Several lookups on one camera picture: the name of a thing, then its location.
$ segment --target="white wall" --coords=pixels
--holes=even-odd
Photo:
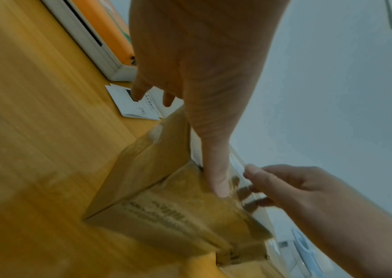
[[[112,2],[127,19],[129,0]],[[247,163],[321,166],[392,214],[392,30],[384,1],[292,0],[231,144]],[[270,214],[279,238],[290,238],[288,217]]]

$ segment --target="white card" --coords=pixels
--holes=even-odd
[[[159,120],[159,118],[162,118],[150,93],[147,92],[142,100],[134,101],[130,95],[130,88],[111,84],[110,86],[106,86],[106,89],[117,105],[119,112],[124,117],[149,120]]]

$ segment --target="wooden surface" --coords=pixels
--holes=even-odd
[[[120,116],[109,82],[38,0],[0,0],[0,278],[225,276],[81,222],[119,153],[157,122]]]

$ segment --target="forearm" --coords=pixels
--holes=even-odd
[[[315,195],[288,214],[352,276],[392,277],[392,216],[345,185],[336,190],[337,200]]]

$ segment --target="wooden table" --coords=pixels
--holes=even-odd
[[[123,118],[39,0],[0,0],[0,278],[225,277],[81,216],[119,153],[157,122]]]

